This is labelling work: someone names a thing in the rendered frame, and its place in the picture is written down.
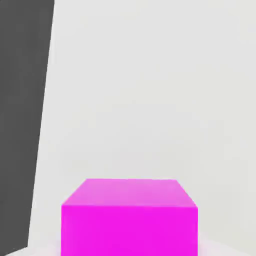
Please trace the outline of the small magenta cube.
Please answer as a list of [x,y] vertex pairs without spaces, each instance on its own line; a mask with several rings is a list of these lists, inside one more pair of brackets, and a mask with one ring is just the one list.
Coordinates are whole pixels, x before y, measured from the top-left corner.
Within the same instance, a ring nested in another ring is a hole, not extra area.
[[174,179],[87,179],[61,206],[60,256],[198,256],[198,207]]

